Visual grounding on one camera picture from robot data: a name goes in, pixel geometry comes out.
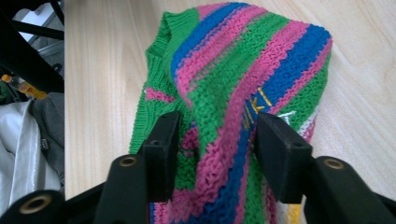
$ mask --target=striped knitted sweater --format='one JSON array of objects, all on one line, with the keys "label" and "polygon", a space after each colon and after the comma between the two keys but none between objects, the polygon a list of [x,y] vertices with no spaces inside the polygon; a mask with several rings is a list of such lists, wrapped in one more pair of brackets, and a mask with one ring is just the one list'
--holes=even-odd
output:
[{"label": "striped knitted sweater", "polygon": [[176,187],[151,223],[297,222],[300,207],[275,201],[252,154],[256,119],[276,114],[309,141],[331,47],[325,29],[244,3],[163,13],[130,145],[180,111]]}]

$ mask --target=black chair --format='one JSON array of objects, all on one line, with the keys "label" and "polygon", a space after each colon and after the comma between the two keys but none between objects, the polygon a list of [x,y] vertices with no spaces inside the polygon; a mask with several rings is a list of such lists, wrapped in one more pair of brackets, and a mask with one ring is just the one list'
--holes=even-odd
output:
[{"label": "black chair", "polygon": [[[64,79],[38,52],[33,49],[19,32],[64,39],[64,32],[12,20],[23,9],[36,10],[49,0],[0,1],[0,66],[12,71],[36,88],[46,93],[64,92]],[[57,1],[50,1],[62,23],[64,14]]]}]

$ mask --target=brass grommet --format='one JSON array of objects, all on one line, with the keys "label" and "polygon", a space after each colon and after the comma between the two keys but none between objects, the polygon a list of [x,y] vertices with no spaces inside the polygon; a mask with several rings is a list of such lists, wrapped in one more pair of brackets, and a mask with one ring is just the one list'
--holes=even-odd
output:
[{"label": "brass grommet", "polygon": [[335,159],[326,159],[326,160],[324,161],[324,163],[325,163],[327,166],[329,166],[329,167],[331,167],[331,168],[333,168],[333,169],[336,169],[336,170],[342,170],[342,169],[344,169],[344,164],[341,163],[340,161],[335,160]]},{"label": "brass grommet", "polygon": [[130,157],[126,157],[126,158],[122,159],[120,161],[120,166],[124,166],[124,167],[133,166],[136,163],[137,163],[137,158],[130,156]]},{"label": "brass grommet", "polygon": [[21,206],[20,213],[27,215],[41,211],[43,208],[47,207],[51,201],[52,197],[49,194],[35,196]]}]

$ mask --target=blue stripe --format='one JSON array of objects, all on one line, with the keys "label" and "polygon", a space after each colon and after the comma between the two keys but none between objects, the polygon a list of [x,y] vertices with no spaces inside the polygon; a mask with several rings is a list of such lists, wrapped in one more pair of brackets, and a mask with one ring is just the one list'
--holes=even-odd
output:
[{"label": "blue stripe", "polygon": [[155,207],[154,206],[155,206],[154,203],[149,204],[149,223],[150,224],[154,224],[154,222],[155,222],[155,215],[154,215]]},{"label": "blue stripe", "polygon": [[[288,52],[288,57],[281,61],[274,74],[262,86],[272,105],[276,105],[278,99],[283,97],[287,90],[294,85],[294,80],[300,78],[303,71],[309,69],[330,37],[329,32],[322,27],[310,25],[307,28],[305,35]],[[253,98],[255,96],[259,98],[258,105],[266,105],[258,92]],[[267,111],[269,111],[269,107],[266,107],[262,112]]]},{"label": "blue stripe", "polygon": [[233,168],[229,170],[226,186],[219,190],[219,197],[214,203],[206,203],[204,212],[198,216],[190,216],[187,222],[181,223],[233,223],[236,217],[236,206],[239,203],[239,189],[241,178],[244,174],[244,166],[247,162],[245,156],[248,151],[248,139],[251,131],[246,132],[241,126],[238,149],[234,156]]},{"label": "blue stripe", "polygon": [[236,8],[241,9],[243,7],[247,7],[248,4],[246,3],[231,3],[224,7],[218,8],[216,11],[211,13],[209,16],[204,18],[197,27],[191,32],[189,37],[178,47],[177,51],[175,52],[174,57],[172,58],[171,62],[171,74],[172,79],[176,82],[176,70],[180,66],[183,66],[182,59],[189,58],[190,55],[188,53],[192,50],[195,46],[197,46],[202,39],[215,27],[219,25],[229,14],[235,10]]}]

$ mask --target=white fabric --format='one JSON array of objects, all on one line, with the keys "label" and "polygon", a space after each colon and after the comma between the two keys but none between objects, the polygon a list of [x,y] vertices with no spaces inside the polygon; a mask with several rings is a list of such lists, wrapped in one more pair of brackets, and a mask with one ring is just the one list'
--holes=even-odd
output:
[{"label": "white fabric", "polygon": [[0,105],[0,216],[19,198],[61,187],[40,149],[40,131],[30,102]]}]

